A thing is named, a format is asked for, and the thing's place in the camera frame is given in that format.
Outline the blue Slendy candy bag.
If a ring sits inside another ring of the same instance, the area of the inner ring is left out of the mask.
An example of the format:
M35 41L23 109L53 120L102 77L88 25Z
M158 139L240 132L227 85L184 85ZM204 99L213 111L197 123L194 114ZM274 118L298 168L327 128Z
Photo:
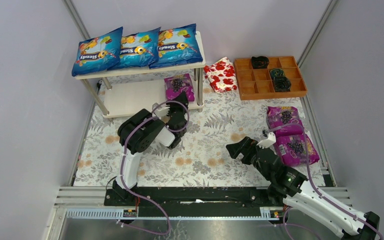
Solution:
M147 67L159 60L158 40L160 27L123 36L119 62L108 70Z
M120 62L121 41L124 28L118 27L106 34L78 44L71 75L87 75L106 71Z

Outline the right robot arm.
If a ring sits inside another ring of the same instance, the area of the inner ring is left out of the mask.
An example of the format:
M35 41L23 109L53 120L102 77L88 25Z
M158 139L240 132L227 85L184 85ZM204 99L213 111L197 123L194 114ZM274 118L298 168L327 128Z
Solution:
M275 142L273 133L260 141L246 136L226 145L226 149L232 159L243 155L241 162L254 166L270 182L267 188L270 200L301 211L343 240L383 238L379 232L380 217L376 213L358 211L313 186L308 177L285 165L270 149Z

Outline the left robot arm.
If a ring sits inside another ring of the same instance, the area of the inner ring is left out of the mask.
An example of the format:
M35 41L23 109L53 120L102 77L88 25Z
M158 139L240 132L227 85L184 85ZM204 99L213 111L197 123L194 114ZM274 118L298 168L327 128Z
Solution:
M182 92L172 100L155 103L152 111L142 109L126 120L117 130L122 147L119 174L113 191L124 201L133 199L129 191L137 181L137 171L143 152L157 142L168 149L175 148L187 131L189 100Z

